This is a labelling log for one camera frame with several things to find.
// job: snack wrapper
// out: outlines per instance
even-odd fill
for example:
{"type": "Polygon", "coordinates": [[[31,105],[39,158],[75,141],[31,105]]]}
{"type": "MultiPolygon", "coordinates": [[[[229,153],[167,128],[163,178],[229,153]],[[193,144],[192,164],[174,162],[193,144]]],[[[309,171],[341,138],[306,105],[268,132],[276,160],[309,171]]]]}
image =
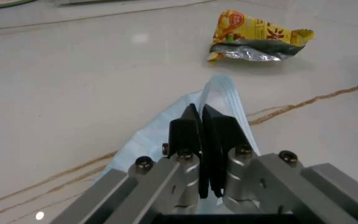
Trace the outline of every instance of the snack wrapper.
{"type": "Polygon", "coordinates": [[[208,61],[241,58],[249,61],[281,61],[294,56],[314,37],[309,29],[289,30],[234,10],[219,17],[208,61]]]}

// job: face mask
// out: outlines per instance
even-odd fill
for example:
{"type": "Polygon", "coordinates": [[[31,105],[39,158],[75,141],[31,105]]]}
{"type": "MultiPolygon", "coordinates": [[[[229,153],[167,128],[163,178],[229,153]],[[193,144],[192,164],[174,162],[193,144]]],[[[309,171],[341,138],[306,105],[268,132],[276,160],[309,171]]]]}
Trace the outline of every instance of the face mask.
{"type": "MultiPolygon", "coordinates": [[[[149,156],[154,161],[159,161],[163,157],[162,144],[168,142],[169,123],[179,118],[191,103],[197,105],[197,111],[200,115],[204,105],[208,104],[224,115],[235,117],[254,152],[260,155],[233,81],[227,76],[214,76],[204,86],[203,90],[181,97],[165,111],[157,115],[149,124],[138,130],[117,152],[112,161],[103,170],[101,176],[112,168],[127,172],[129,167],[140,156],[149,156]]],[[[221,200],[218,200],[214,193],[210,191],[207,199],[199,200],[197,213],[226,212],[222,209],[222,206],[221,200]]]]}

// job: yellow snack packaging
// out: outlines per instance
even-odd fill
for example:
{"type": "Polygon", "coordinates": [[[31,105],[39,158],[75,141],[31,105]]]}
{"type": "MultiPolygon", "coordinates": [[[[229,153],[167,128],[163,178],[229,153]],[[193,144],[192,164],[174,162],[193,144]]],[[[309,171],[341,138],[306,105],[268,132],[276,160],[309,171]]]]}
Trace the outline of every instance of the yellow snack packaging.
{"type": "Polygon", "coordinates": [[[309,29],[289,30],[234,10],[219,16],[208,61],[239,58],[249,61],[281,61],[294,56],[313,39],[309,29]]]}

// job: red logo on wrapper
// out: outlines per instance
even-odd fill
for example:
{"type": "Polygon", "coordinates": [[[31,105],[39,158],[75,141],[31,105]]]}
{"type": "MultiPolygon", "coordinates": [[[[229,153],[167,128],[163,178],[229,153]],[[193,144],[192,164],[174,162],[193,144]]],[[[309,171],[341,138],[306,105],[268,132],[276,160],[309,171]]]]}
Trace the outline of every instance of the red logo on wrapper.
{"type": "Polygon", "coordinates": [[[241,13],[233,13],[229,18],[230,25],[233,27],[239,27],[244,23],[244,15],[241,13]]]}

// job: silver foil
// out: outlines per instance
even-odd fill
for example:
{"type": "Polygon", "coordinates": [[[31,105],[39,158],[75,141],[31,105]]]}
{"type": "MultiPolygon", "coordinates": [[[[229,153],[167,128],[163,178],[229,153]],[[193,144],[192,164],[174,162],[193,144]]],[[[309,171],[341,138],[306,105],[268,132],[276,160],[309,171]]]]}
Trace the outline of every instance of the silver foil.
{"type": "Polygon", "coordinates": [[[249,61],[282,61],[294,56],[303,47],[297,47],[278,40],[236,40],[214,44],[210,52],[223,54],[228,58],[249,61]]]}

